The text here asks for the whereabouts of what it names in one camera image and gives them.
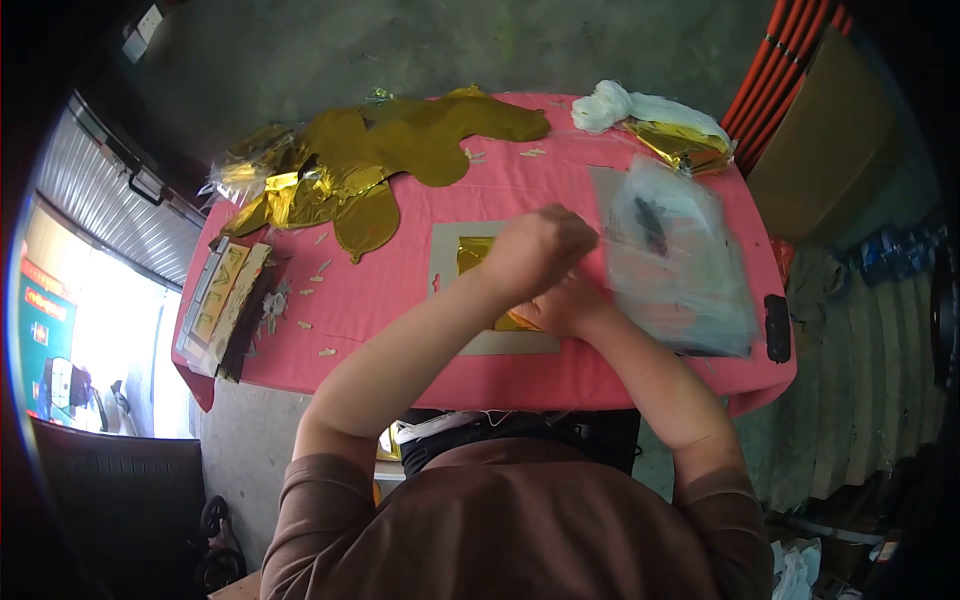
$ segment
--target person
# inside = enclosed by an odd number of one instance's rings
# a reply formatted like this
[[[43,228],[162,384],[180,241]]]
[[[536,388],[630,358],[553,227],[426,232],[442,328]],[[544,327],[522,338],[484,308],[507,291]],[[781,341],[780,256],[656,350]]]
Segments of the person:
[[[770,598],[773,558],[710,388],[577,271],[597,233],[558,204],[347,357],[300,420],[261,598]],[[555,441],[461,445],[374,507],[379,434],[515,312],[591,344],[673,453],[673,503]]]

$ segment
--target hand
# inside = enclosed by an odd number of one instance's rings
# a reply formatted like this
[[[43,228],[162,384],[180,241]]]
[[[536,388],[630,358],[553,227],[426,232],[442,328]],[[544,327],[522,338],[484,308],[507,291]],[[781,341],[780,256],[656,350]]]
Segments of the hand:
[[[559,204],[511,219],[481,270],[508,306],[542,294],[597,245],[597,232]]]
[[[510,311],[547,333],[566,338],[584,339],[590,324],[613,307],[607,303],[592,282],[579,269],[573,269],[546,294]]]

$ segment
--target orange pipe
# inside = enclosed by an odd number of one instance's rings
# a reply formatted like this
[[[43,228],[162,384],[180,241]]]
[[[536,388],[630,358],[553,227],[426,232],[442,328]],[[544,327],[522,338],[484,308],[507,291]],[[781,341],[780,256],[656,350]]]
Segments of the orange pipe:
[[[827,16],[827,8],[829,8],[829,1],[820,0],[820,9],[817,10],[817,15],[813,18],[813,26],[807,30],[806,36],[804,37],[804,43],[801,44],[797,55],[790,62],[790,67],[787,69],[786,75],[777,85],[777,90],[774,91],[772,96],[770,96],[770,102],[764,104],[763,111],[756,120],[748,119],[749,122],[753,123],[753,125],[750,127],[750,130],[747,131],[747,133],[740,139],[740,147],[745,149],[745,154],[751,153],[753,149],[751,144],[756,139],[757,132],[760,131],[760,127],[766,123],[770,113],[773,112],[774,108],[778,105],[777,100],[783,96],[783,92],[786,91],[787,86],[793,82],[797,70],[800,69],[801,61],[806,60],[807,52],[810,50],[810,45],[813,44],[814,37],[816,37],[817,33],[820,31],[820,26],[824,22],[824,17]]]
[[[843,33],[841,25],[843,24],[843,17],[847,16],[847,9],[844,8],[842,4],[837,5],[837,10],[833,14],[833,19],[830,21],[830,25],[833,26],[833,29]]]
[[[790,93],[787,94],[786,98],[783,99],[780,107],[777,108],[777,112],[775,112],[774,116],[767,121],[767,124],[763,127],[760,135],[756,138],[756,146],[743,154],[743,168],[741,171],[743,171],[745,174],[749,173],[750,170],[754,168],[756,161],[760,158],[760,155],[763,154],[763,151],[766,150],[767,144],[770,143],[770,136],[773,135],[773,132],[777,129],[777,126],[783,119],[783,115],[786,114],[787,109],[790,108],[791,104],[793,104],[793,99],[797,97],[797,92],[799,92],[800,88],[804,85],[804,79],[806,79],[806,75],[801,73],[800,78],[794,84],[793,89],[791,89]]]
[[[794,0],[793,6],[790,7],[790,14],[788,14],[786,17],[786,23],[783,25],[783,31],[780,32],[780,39],[777,40],[777,45],[774,47],[774,51],[767,59],[767,63],[764,65],[763,71],[760,73],[760,77],[756,81],[754,88],[750,90],[750,95],[747,96],[747,101],[743,104],[740,111],[734,116],[731,126],[727,130],[727,134],[729,134],[731,138],[739,137],[744,117],[747,116],[748,111],[754,105],[756,96],[763,88],[767,86],[767,82],[770,79],[770,74],[777,65],[777,61],[780,59],[780,53],[777,51],[783,46],[783,40],[793,35],[794,26],[797,24],[797,19],[800,17],[800,11],[805,2],[806,0]]]
[[[743,79],[743,83],[740,84],[740,89],[737,90],[736,96],[733,97],[733,102],[731,102],[730,108],[727,109],[727,114],[725,114],[720,121],[720,127],[724,129],[727,128],[733,116],[740,110],[740,104],[743,102],[743,99],[753,87],[756,74],[759,72],[760,67],[766,62],[770,51],[774,48],[774,37],[776,37],[778,29],[780,28],[780,21],[783,19],[783,13],[785,11],[786,0],[777,0],[777,4],[774,5],[774,12],[770,15],[770,22],[767,23],[766,34],[764,34],[763,40],[760,42],[760,47],[756,49],[754,61],[750,63],[747,76]]]
[[[844,36],[850,31],[851,25],[853,24],[853,19],[847,16],[846,22],[844,22],[844,17],[846,16],[846,10],[841,4],[837,6],[837,10],[833,15],[833,19],[830,21],[835,29],[840,30],[840,33]],[[767,149],[767,146],[770,144],[770,138],[773,136],[773,132],[777,129],[777,126],[780,124],[780,121],[783,119],[783,115],[786,114],[787,110],[790,108],[790,105],[793,104],[794,98],[797,96],[797,92],[800,91],[801,86],[804,84],[804,79],[806,78],[805,73],[800,74],[800,78],[794,84],[793,89],[790,90],[790,93],[787,94],[787,97],[783,100],[780,107],[777,109],[777,112],[774,113],[773,118],[764,126],[763,130],[760,132],[760,135],[757,137],[756,147],[759,148],[757,151],[756,148],[749,150],[742,155],[743,160],[738,160],[737,163],[740,164],[741,172],[746,176],[753,170],[756,166],[756,162],[763,155],[763,151]]]
[[[804,7],[804,14],[800,17],[800,24],[797,26],[797,29],[794,31],[792,37],[790,37],[790,43],[785,48],[783,54],[777,57],[777,66],[774,68],[773,75],[767,81],[767,85],[763,87],[763,91],[760,93],[759,98],[751,107],[750,112],[747,113],[747,118],[744,119],[742,125],[740,126],[740,129],[737,132],[737,137],[744,137],[744,134],[747,132],[747,128],[756,124],[760,112],[766,108],[767,104],[771,101],[771,94],[773,93],[775,86],[777,86],[782,79],[783,72],[791,62],[790,57],[797,52],[797,46],[800,45],[800,40],[802,39],[804,32],[807,31],[809,19],[811,16],[813,16],[813,6],[814,1],[809,0]]]

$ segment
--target wheel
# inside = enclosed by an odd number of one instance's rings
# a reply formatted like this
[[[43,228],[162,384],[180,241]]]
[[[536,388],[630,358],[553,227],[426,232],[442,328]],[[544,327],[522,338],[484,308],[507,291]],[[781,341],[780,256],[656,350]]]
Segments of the wheel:
[[[244,560],[243,555],[232,548],[218,548],[209,552],[200,561],[200,566],[194,574],[194,581],[204,594],[209,594],[238,582],[246,576],[247,561]]]
[[[215,495],[204,504],[200,513],[200,535],[213,538],[220,533],[220,519],[227,518],[229,509],[223,496]]]

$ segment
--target white yarn bundle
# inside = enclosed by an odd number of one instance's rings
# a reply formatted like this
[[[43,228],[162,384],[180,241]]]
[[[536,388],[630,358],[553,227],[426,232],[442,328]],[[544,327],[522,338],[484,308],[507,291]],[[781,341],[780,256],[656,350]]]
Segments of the white yarn bundle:
[[[731,143],[727,132],[710,115],[662,96],[627,93],[611,80],[597,84],[592,95],[574,100],[570,116],[578,130],[594,134],[603,133],[617,122],[633,116],[641,121],[689,127],[705,135],[716,135],[728,145]]]
[[[626,89],[604,80],[593,89],[593,95],[573,101],[570,116],[578,130],[598,134],[630,116],[633,105]]]

